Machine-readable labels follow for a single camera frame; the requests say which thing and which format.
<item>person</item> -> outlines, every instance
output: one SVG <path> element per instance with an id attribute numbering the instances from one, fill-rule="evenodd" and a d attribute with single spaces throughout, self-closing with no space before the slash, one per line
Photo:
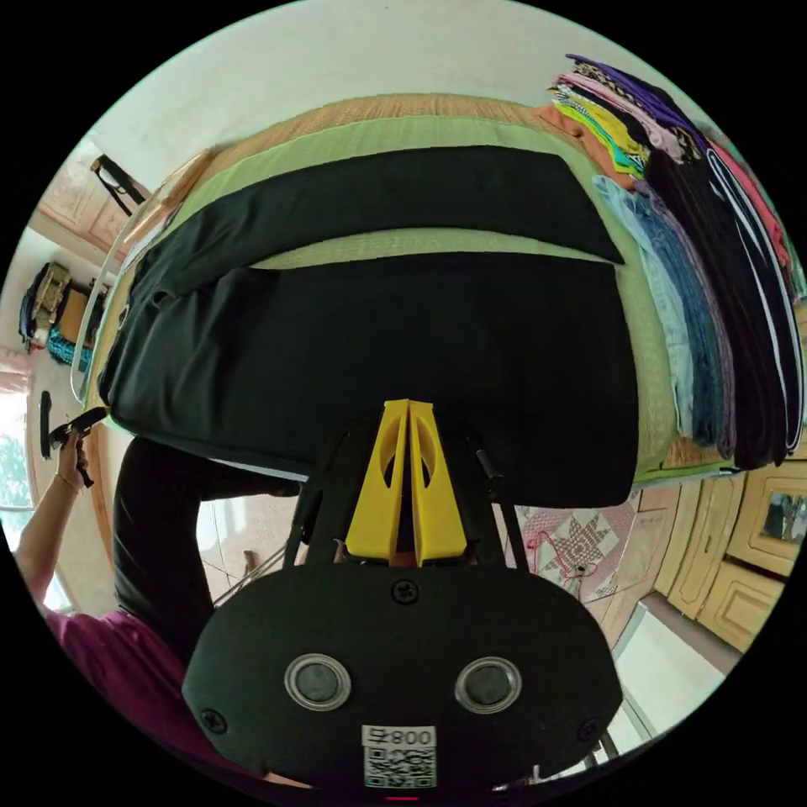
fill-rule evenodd
<path id="1" fill-rule="evenodd" d="M 45 606 L 45 593 L 82 490 L 79 467 L 86 465 L 74 431 L 14 553 L 31 597 L 66 655 L 130 723 L 181 758 L 251 776 L 218 754 L 182 698 L 187 665 L 214 612 L 196 524 L 203 501 L 296 496 L 299 483 L 135 437 L 124 455 L 113 504 L 118 608 L 100 618 L 57 614 Z M 272 774 L 267 779 L 299 784 Z"/>

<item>orange cloth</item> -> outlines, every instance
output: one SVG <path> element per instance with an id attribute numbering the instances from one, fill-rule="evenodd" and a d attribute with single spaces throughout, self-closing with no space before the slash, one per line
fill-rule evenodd
<path id="1" fill-rule="evenodd" d="M 634 189 L 636 183 L 633 177 L 620 173 L 614 168 L 614 161 L 608 149 L 597 140 L 591 129 L 576 120 L 568 118 L 552 103 L 548 103 L 543 107 L 535 107 L 533 112 L 553 129 L 559 129 L 564 134 L 575 138 L 586 154 L 597 163 L 597 167 L 605 176 L 613 179 L 626 191 Z"/>

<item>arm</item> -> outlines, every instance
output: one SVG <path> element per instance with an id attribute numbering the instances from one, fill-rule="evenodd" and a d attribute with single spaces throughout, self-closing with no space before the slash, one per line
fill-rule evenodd
<path id="1" fill-rule="evenodd" d="M 79 434 L 73 432 L 60 451 L 56 475 L 23 529 L 19 547 L 14 552 L 19 573 L 40 608 L 53 579 L 67 519 L 82 489 L 82 477 L 77 466 L 84 461 Z"/>

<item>bracelet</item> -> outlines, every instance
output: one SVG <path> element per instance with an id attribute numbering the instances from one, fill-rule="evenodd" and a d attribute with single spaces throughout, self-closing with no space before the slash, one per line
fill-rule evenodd
<path id="1" fill-rule="evenodd" d="M 68 487 L 73 488 L 74 493 L 80 493 L 81 491 L 61 472 L 57 471 L 56 476 Z"/>

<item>label sticker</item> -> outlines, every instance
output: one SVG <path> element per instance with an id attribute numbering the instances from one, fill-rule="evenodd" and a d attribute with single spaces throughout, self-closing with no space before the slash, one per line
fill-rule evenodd
<path id="1" fill-rule="evenodd" d="M 437 787 L 437 732 L 432 725 L 363 725 L 368 788 Z"/>

